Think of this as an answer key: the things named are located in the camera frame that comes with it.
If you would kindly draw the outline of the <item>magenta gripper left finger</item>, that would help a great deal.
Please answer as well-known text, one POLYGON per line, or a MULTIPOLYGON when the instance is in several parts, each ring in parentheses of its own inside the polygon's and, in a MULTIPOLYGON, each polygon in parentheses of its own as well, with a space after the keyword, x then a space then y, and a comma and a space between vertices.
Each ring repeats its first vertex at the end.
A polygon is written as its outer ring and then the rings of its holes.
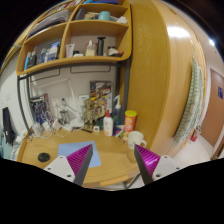
POLYGON ((68 156, 59 155, 44 170, 81 186, 92 156, 93 146, 87 145, 68 156))

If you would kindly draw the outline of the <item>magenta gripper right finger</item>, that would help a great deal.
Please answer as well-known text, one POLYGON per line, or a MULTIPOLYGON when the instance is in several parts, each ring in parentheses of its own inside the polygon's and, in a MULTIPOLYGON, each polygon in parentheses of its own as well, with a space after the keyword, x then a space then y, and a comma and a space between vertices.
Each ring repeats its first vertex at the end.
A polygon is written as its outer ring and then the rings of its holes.
POLYGON ((140 145, 134 146, 134 156, 145 185, 180 170, 168 155, 159 156, 140 145))

